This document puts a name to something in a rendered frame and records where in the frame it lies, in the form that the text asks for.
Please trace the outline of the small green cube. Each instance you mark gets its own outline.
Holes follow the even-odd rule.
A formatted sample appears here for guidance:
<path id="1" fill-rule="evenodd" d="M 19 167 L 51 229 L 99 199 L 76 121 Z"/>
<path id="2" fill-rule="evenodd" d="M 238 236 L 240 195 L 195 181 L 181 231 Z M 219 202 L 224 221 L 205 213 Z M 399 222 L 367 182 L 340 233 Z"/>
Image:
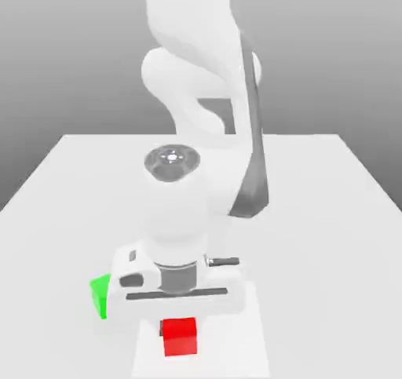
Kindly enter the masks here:
<path id="1" fill-rule="evenodd" d="M 103 320 L 107 318 L 108 287 L 111 275 L 106 274 L 90 281 L 90 291 L 97 314 Z"/>

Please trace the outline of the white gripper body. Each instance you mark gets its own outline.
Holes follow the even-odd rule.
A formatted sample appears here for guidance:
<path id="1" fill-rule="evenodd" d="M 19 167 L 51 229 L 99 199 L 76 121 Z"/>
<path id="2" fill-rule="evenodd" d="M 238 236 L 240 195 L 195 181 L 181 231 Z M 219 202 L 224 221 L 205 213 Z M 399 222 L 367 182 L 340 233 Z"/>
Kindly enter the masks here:
<path id="1" fill-rule="evenodd" d="M 178 319 L 236 314 L 246 285 L 240 267 L 158 267 L 111 275 L 106 296 L 109 319 Z"/>

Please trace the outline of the small red cube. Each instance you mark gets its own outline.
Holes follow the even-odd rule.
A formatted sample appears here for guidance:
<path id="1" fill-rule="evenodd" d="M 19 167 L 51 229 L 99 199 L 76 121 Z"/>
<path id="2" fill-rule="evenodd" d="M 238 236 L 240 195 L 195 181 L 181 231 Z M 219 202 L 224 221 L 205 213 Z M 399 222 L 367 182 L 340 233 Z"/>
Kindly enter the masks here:
<path id="1" fill-rule="evenodd" d="M 198 351 L 197 324 L 194 317 L 162 320 L 159 336 L 163 338 L 166 357 L 195 355 Z"/>

